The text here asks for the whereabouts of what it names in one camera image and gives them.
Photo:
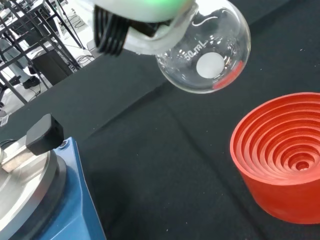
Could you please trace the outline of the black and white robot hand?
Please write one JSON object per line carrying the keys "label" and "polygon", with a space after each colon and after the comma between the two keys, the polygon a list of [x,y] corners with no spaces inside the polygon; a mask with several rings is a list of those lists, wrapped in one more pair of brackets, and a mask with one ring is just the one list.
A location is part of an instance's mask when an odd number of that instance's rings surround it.
{"label": "black and white robot hand", "polygon": [[185,35],[198,10],[194,0],[94,0],[93,32],[97,51],[122,50],[159,55]]}

